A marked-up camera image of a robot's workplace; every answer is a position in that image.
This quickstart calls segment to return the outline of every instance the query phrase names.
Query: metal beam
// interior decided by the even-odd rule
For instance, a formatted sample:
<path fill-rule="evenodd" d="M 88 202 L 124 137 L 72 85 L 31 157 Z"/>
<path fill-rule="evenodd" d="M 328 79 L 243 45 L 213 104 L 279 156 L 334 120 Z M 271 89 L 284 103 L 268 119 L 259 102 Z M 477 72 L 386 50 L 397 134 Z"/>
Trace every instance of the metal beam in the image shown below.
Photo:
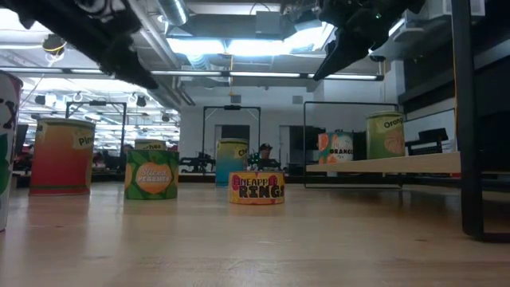
<path fill-rule="evenodd" d="M 464 233 L 481 241 L 510 242 L 510 234 L 488 234 L 484 229 L 481 184 L 481 145 L 475 66 L 471 42 L 471 3 L 452 0 L 454 78 L 457 94 L 457 136 L 461 152 L 461 214 Z"/>

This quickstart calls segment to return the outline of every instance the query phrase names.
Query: ceiling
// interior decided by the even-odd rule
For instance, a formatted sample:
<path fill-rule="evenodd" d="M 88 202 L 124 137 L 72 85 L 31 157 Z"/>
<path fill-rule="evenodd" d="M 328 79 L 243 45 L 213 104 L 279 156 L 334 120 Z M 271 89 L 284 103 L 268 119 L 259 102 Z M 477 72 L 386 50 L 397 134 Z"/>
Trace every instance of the ceiling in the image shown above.
<path fill-rule="evenodd" d="M 147 69 L 196 69 L 190 62 L 190 57 L 185 53 L 176 53 L 168 44 L 167 37 L 171 33 L 178 33 L 179 29 L 169 29 L 168 25 L 159 20 L 159 12 L 156 0 L 129 0 L 134 8 L 138 9 L 138 16 L 142 19 L 143 29 L 133 35 L 135 49 L 139 59 Z M 299 9 L 302 6 L 313 4 L 315 1 L 287 1 L 287 5 L 281 5 L 279 0 L 268 0 L 264 5 L 256 5 L 246 0 L 188 0 L 185 1 L 191 11 L 190 19 L 199 15 L 217 15 L 211 17 L 252 17 L 257 11 L 289 11 Z M 218 23 L 207 23 L 212 29 Z M 286 72 L 286 73 L 314 73 L 324 59 L 322 46 L 331 40 L 330 29 L 326 32 L 324 24 L 319 29 L 324 38 L 322 44 L 315 45 L 320 49 L 309 50 L 293 55 L 270 55 L 270 56 L 230 56 L 224 53 L 205 53 L 203 58 L 208 64 L 208 69 L 239 70 L 259 72 Z M 42 48 L 41 43 L 51 33 L 44 26 L 36 23 L 30 30 L 25 30 L 18 22 L 18 16 L 9 10 L 0 10 L 0 65 L 4 67 L 57 67 L 75 69 L 98 69 L 96 63 L 89 60 L 72 46 L 65 47 L 62 58 L 51 58 Z M 218 39 L 228 43 L 232 39 Z M 379 64 L 369 59 L 364 59 L 347 67 L 343 73 L 370 74 L 379 73 Z M 301 87 L 307 92 L 312 92 L 318 83 L 312 80 L 276 79 L 259 77 L 229 78 L 205 78 L 205 77 L 173 77 L 157 76 L 160 83 L 158 90 L 147 91 L 135 85 L 122 81 L 109 79 L 105 76 L 70 77 L 66 75 L 50 76 L 44 74 L 25 75 L 17 74 L 25 83 L 22 94 L 22 108 L 20 121 L 22 123 L 36 124 L 34 118 L 40 117 L 64 117 L 66 102 L 80 100 L 106 100 L 127 103 L 127 137 L 128 143 L 135 138 L 152 137 L 165 139 L 169 142 L 179 140 L 179 115 L 181 107 L 200 104 L 202 98 L 197 91 L 209 91 L 205 88 L 234 87 Z M 192 90 L 192 96 L 186 91 Z M 45 105 L 36 104 L 37 96 L 44 96 Z M 144 108 L 137 107 L 138 96 L 146 99 Z M 101 147 L 119 149 L 120 124 L 122 116 L 116 115 L 118 108 L 112 106 L 88 106 L 82 105 L 71 117 L 81 120 L 97 118 L 96 143 Z M 162 122 L 162 114 L 171 116 L 169 122 Z"/>

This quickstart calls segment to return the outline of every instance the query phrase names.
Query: fluorescent light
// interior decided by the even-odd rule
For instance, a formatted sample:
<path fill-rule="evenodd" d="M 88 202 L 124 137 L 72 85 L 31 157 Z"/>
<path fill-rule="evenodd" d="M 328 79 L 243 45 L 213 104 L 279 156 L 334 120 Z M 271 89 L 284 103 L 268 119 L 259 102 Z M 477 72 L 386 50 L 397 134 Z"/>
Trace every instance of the fluorescent light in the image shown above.
<path fill-rule="evenodd" d="M 188 77 L 220 77 L 221 72 L 215 71 L 199 71 L 199 70 L 180 70 L 180 71 L 152 71 L 156 76 L 188 76 Z"/>
<path fill-rule="evenodd" d="M 322 22 L 321 27 L 313 27 L 297 31 L 291 37 L 284 40 L 284 45 L 289 50 L 311 46 L 311 50 L 322 49 L 335 27 Z"/>
<path fill-rule="evenodd" d="M 391 36 L 393 35 L 393 33 L 397 32 L 398 28 L 402 27 L 402 25 L 404 25 L 405 23 L 406 19 L 404 18 L 398 20 L 398 22 L 395 25 L 393 25 L 393 27 L 391 27 L 390 31 L 388 31 L 388 36 Z"/>
<path fill-rule="evenodd" d="M 84 74 L 103 74 L 99 69 L 71 69 L 73 73 L 84 73 Z"/>
<path fill-rule="evenodd" d="M 224 53 L 225 46 L 219 40 L 202 40 L 202 39 L 174 39 L 168 38 L 168 44 L 175 53 L 183 53 L 185 55 L 203 55 Z"/>
<path fill-rule="evenodd" d="M 312 79 L 315 74 L 308 74 L 308 78 Z M 373 81 L 377 79 L 377 76 L 371 75 L 349 75 L 349 74 L 332 74 L 324 79 L 326 80 L 361 80 L 361 81 Z"/>
<path fill-rule="evenodd" d="M 233 40 L 228 53 L 235 56 L 277 56 L 288 54 L 289 48 L 282 41 L 272 40 Z"/>
<path fill-rule="evenodd" d="M 2 71 L 8 73 L 64 73 L 56 68 L 28 68 L 28 67 L 2 67 Z"/>
<path fill-rule="evenodd" d="M 232 77 L 300 77 L 299 73 L 230 72 Z"/>

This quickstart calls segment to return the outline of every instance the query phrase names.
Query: metal frame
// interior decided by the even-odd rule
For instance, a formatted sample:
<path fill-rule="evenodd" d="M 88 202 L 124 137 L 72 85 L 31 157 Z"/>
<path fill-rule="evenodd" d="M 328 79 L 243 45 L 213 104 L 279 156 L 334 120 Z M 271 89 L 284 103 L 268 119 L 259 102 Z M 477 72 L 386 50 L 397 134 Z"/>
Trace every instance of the metal frame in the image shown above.
<path fill-rule="evenodd" d="M 72 111 L 72 112 L 69 111 L 69 109 L 71 108 L 72 105 L 77 104 L 78 107 L 76 109 L 78 109 L 79 107 L 83 106 L 84 104 L 91 105 L 91 103 L 92 103 L 92 106 L 93 105 L 110 104 L 115 110 L 117 110 L 119 112 L 119 114 L 122 115 L 122 133 L 120 134 L 120 156 L 122 156 L 124 154 L 124 149 L 122 147 L 124 146 L 124 137 L 126 134 L 126 113 L 128 110 L 128 104 L 125 102 L 69 101 L 69 102 L 65 103 L 65 118 L 68 119 L 70 116 L 73 115 L 74 111 Z M 122 109 L 123 109 L 122 112 L 116 108 L 117 104 L 122 106 Z"/>
<path fill-rule="evenodd" d="M 304 188 L 308 188 L 306 183 L 308 181 L 308 173 L 306 171 L 306 105 L 307 104 L 345 104 L 345 105 L 374 105 L 374 106 L 391 106 L 395 111 L 398 111 L 398 104 L 387 104 L 387 103 L 370 103 L 370 102 L 336 102 L 336 101 L 305 101 L 303 103 L 303 185 Z M 345 187 L 348 189 L 355 189 L 357 187 Z M 394 189 L 394 187 L 382 187 L 384 189 L 390 188 Z"/>
<path fill-rule="evenodd" d="M 206 111 L 210 108 L 220 108 L 226 111 L 239 111 L 241 109 L 256 109 L 258 111 L 258 147 L 261 146 L 261 107 L 236 107 L 238 109 L 229 109 L 231 106 L 204 106 L 202 112 L 202 154 L 206 148 Z"/>
<path fill-rule="evenodd" d="M 457 138 L 461 151 L 462 230 L 485 242 L 510 242 L 509 233 L 486 233 L 481 182 L 480 142 L 477 140 L 477 98 L 475 95 L 471 3 L 452 0 L 454 76 L 457 97 Z"/>

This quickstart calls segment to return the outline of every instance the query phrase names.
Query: shelf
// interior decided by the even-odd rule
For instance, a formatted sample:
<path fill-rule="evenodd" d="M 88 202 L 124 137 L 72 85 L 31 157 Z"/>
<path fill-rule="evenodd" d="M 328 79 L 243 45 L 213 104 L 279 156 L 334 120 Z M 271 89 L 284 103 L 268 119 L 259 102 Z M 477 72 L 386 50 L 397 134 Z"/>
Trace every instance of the shelf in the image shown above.
<path fill-rule="evenodd" d="M 389 159 L 367 159 L 346 163 L 313 164 L 307 171 L 330 172 L 413 172 L 413 173 L 460 173 L 459 152 L 402 156 Z"/>

